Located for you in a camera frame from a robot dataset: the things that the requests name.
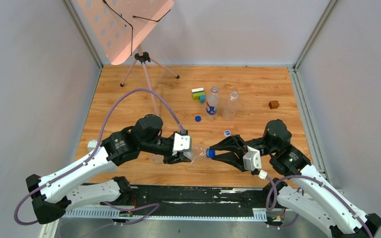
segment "blue bottle label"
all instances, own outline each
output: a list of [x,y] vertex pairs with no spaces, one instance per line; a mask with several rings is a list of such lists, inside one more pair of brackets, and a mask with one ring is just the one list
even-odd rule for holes
[[218,106],[212,107],[206,102],[206,112],[210,115],[217,114]]

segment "tripod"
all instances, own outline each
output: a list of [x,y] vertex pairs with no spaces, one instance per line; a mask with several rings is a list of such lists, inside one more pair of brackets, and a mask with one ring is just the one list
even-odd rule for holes
[[[125,76],[124,80],[121,83],[121,87],[123,87],[125,85],[126,79],[128,78],[128,76],[132,72],[132,69],[133,69],[133,67],[135,66],[135,64],[136,64],[136,62],[138,60],[139,60],[139,62],[141,62],[142,69],[144,70],[145,78],[147,79],[148,89],[150,89],[150,90],[152,90],[152,87],[151,87],[150,77],[148,76],[147,65],[145,63],[146,61],[151,62],[151,60],[152,60],[154,63],[156,63],[158,66],[162,67],[163,69],[165,69],[169,73],[171,73],[176,78],[180,78],[180,76],[177,73],[175,73],[171,69],[167,68],[165,65],[160,63],[158,60],[156,60],[154,58],[150,58],[150,55],[148,54],[148,52],[143,52],[141,44],[139,44],[136,49],[138,50],[138,53],[135,54],[135,60],[130,65],[129,69],[127,70],[126,76]],[[153,94],[151,94],[151,100],[152,100],[152,103],[154,104],[155,114],[157,116],[159,116],[158,109],[157,109],[157,106],[155,104],[155,99],[154,99],[154,95]]]

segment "robotic arm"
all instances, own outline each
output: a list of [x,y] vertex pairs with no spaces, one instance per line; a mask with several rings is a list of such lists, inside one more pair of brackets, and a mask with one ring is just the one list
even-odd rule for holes
[[[76,207],[103,201],[126,202],[131,188],[125,177],[115,177],[105,183],[81,185],[94,176],[113,170],[121,164],[138,158],[140,151],[163,155],[165,164],[190,162],[185,152],[191,150],[188,132],[174,132],[162,137],[163,121],[156,115],[146,115],[135,126],[126,127],[104,139],[94,157],[87,154],[67,167],[50,175],[31,175],[26,179],[29,192],[46,185],[31,198],[33,210],[40,224],[46,224],[62,217]],[[52,179],[82,166],[72,173],[50,184]]]
[[[272,167],[281,175],[289,176],[290,180],[306,191],[314,201],[301,196],[287,184],[280,184],[278,203],[290,208],[319,227],[328,237],[334,238],[367,238],[370,237],[363,224],[376,235],[381,226],[381,218],[376,214],[366,214],[354,206],[323,178],[310,160],[291,143],[291,133],[281,120],[267,123],[263,137],[244,141],[239,135],[225,138],[210,147],[215,150],[229,151],[225,154],[212,156],[213,160],[230,164],[240,171],[251,171],[265,179],[260,157],[270,155]],[[355,215],[352,215],[343,203],[349,204]]]

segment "pegboard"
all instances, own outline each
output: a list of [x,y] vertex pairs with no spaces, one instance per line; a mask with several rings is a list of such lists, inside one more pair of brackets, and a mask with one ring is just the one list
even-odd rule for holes
[[121,64],[130,56],[157,22],[132,16],[158,20],[173,6],[173,0],[106,0],[107,4],[133,26],[132,28],[102,0],[74,0],[83,11],[91,29],[106,52],[111,64]]

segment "wooden table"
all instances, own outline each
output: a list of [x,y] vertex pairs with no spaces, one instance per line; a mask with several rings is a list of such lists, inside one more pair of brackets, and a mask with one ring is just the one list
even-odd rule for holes
[[[87,143],[96,139],[101,124],[114,102],[126,92],[145,87],[144,75],[140,67],[135,67],[124,87],[119,83],[128,66],[105,66],[94,95],[87,122],[75,159],[84,156]],[[174,66],[171,69],[180,75],[174,78],[157,66],[149,66],[150,78],[155,81],[161,76],[156,86],[159,93],[173,108],[185,129],[189,130],[193,146],[209,147],[225,138],[224,131],[240,134],[245,140],[261,137],[268,121],[281,119],[293,134],[292,144],[310,158],[296,99],[290,82],[287,68],[280,67],[217,67],[217,66]],[[208,92],[211,86],[220,88],[221,103],[234,90],[239,92],[241,109],[233,121],[217,117],[208,121],[205,116],[205,104],[194,101],[192,88],[203,87]],[[278,100],[279,108],[270,110],[269,101]],[[178,126],[168,110],[157,102],[163,119],[163,135],[170,136]],[[136,121],[146,114],[154,113],[150,95],[137,92],[121,102],[109,118],[103,139],[112,132],[135,125]],[[201,115],[202,121],[196,122],[195,116]],[[272,169],[269,157],[262,158],[262,169],[269,175],[282,177]],[[91,182],[104,182],[115,176],[125,176],[135,184],[171,184],[171,185],[206,185],[206,186],[239,186],[263,187],[267,181],[251,176],[250,172],[242,173],[236,168],[210,159],[196,160],[194,163],[158,165],[148,153],[141,152],[138,159],[121,165],[115,174],[100,174]]]

